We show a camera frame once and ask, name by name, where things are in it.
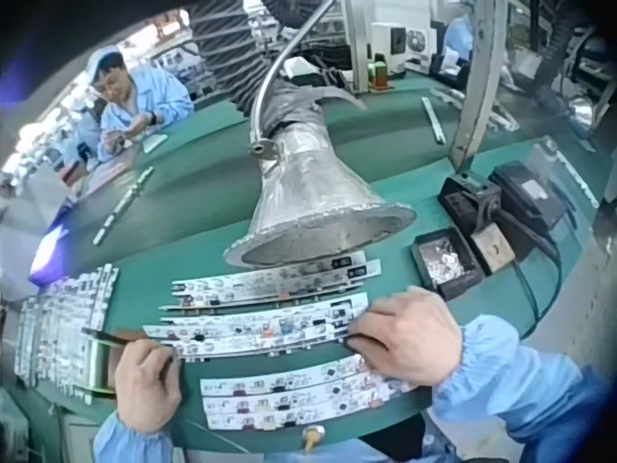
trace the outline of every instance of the blue cap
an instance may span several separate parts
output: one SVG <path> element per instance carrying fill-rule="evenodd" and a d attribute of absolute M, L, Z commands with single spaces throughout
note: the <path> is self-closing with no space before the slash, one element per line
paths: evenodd
<path fill-rule="evenodd" d="M 98 63 L 100 60 L 105 58 L 107 55 L 111 55 L 112 53 L 121 53 L 120 49 L 115 45 L 107 45 L 99 48 L 95 51 L 90 58 L 88 59 L 88 64 L 86 65 L 86 77 L 88 77 L 88 83 L 92 84 L 94 79 L 96 78 L 96 70 L 98 69 Z"/>

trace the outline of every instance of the funnel rim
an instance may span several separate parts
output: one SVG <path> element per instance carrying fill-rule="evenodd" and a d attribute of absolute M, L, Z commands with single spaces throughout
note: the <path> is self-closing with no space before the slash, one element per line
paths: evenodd
<path fill-rule="evenodd" d="M 250 251 L 258 248 L 259 246 L 262 246 L 263 244 L 274 241 L 275 239 L 283 236 L 284 234 L 288 233 L 289 230 L 292 228 L 302 228 L 303 225 L 306 223 L 311 223 L 312 225 L 330 225 L 333 221 L 335 221 L 335 219 L 338 219 L 341 216 L 348 216 L 350 213 L 353 213 L 354 217 L 365 217 L 367 219 L 392 217 L 400 221 L 400 227 L 397 231 L 394 231 L 381 238 L 375 239 L 369 244 L 377 243 L 401 232 L 402 230 L 409 227 L 416 218 L 416 213 L 411 208 L 411 206 L 403 203 L 379 202 L 373 204 L 346 206 L 327 212 L 316 212 L 310 215 L 303 216 L 300 219 L 292 219 L 280 222 L 273 227 L 259 232 L 249 233 L 238 239 L 237 241 L 233 242 L 227 249 L 225 249 L 223 257 L 228 264 L 244 268 L 272 268 L 284 265 L 245 262 L 244 260 L 242 260 L 242 258 L 246 256 Z M 358 251 L 360 248 L 363 248 L 367 245 L 368 244 L 355 246 L 345 250 L 343 253 Z M 323 259 L 337 256 L 340 254 L 341 253 L 335 253 L 329 256 L 316 257 L 315 259 Z"/>

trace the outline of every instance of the fan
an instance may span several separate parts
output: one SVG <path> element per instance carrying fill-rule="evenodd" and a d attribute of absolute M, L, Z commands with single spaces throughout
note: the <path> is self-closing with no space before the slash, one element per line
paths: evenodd
<path fill-rule="evenodd" d="M 426 36 L 423 31 L 407 31 L 407 46 L 415 53 L 424 53 L 426 50 Z"/>

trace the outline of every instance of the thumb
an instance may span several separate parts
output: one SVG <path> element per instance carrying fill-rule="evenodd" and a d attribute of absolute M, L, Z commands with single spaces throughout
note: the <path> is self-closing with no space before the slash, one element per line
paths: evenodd
<path fill-rule="evenodd" d="M 182 392 L 180 391 L 180 364 L 181 361 L 179 359 L 172 361 L 164 381 L 167 397 L 178 402 L 182 399 Z"/>
<path fill-rule="evenodd" d="M 376 369 L 385 376 L 393 375 L 392 358 L 380 342 L 364 336 L 354 336 L 347 340 L 347 345 L 362 355 L 372 369 Z"/>

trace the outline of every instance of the green object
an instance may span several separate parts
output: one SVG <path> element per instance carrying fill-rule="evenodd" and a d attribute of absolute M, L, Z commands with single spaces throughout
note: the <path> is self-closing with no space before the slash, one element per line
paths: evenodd
<path fill-rule="evenodd" d="M 366 249 L 370 259 L 382 260 L 383 274 L 362 287 L 369 298 L 403 291 L 419 285 L 420 278 L 408 248 L 416 236 L 451 226 L 437 201 L 444 179 L 453 173 L 447 147 L 435 143 L 426 122 L 420 97 L 429 95 L 435 83 L 429 79 L 394 81 L 395 90 L 363 98 L 368 110 L 349 105 L 326 107 L 328 128 L 339 157 L 387 200 L 408 203 L 417 212 L 416 221 L 398 235 Z M 436 101 L 435 110 L 444 133 L 451 140 L 460 113 Z M 120 268 L 120 278 L 111 300 L 105 330 L 140 329 L 158 323 L 161 305 L 174 301 L 172 280 L 237 272 L 223 261 L 223 252 L 242 237 L 249 226 L 260 183 L 257 163 L 247 154 L 248 125 L 228 103 L 217 103 L 189 120 L 171 127 L 169 140 L 148 156 L 137 160 L 136 172 L 123 176 L 79 204 L 67 221 L 70 233 L 61 241 L 67 250 L 67 273 L 76 274 L 103 262 Z M 524 130 L 489 133 L 473 169 L 487 176 L 495 165 L 524 160 L 534 140 Z M 559 142 L 565 155 L 583 148 L 569 135 Z M 100 247 L 92 239 L 126 188 L 141 170 L 155 168 L 142 196 L 128 209 Z M 593 177 L 598 183 L 602 178 Z M 559 247 L 564 276 L 573 268 L 582 244 L 589 237 L 595 210 L 577 186 L 561 176 L 558 183 L 577 206 L 576 231 L 562 230 Z M 521 265 L 541 308 L 550 300 L 556 283 L 552 264 L 533 252 Z M 533 312 L 525 291 L 511 268 L 503 269 L 449 303 L 460 323 L 480 313 L 493 313 L 513 323 L 521 333 L 533 327 Z M 323 344 L 311 351 L 279 358 L 251 356 L 216 359 L 188 364 L 182 369 L 182 405 L 172 423 L 174 443 L 190 449 L 236 452 L 216 436 L 190 422 L 205 425 L 201 407 L 201 378 L 238 377 L 305 368 L 349 355 L 343 345 Z M 102 422 L 114 408 L 109 400 L 92 406 L 69 399 L 49 383 L 37 391 L 73 413 Z M 39 395 L 18 393 L 30 415 L 39 416 Z M 323 422 L 330 444 L 373 432 L 404 420 L 430 403 L 430 392 L 416 391 L 386 403 L 379 409 Z M 40 435 L 49 420 L 36 420 Z M 251 452 L 297 450 L 302 427 L 275 432 L 221 432 L 227 439 Z"/>

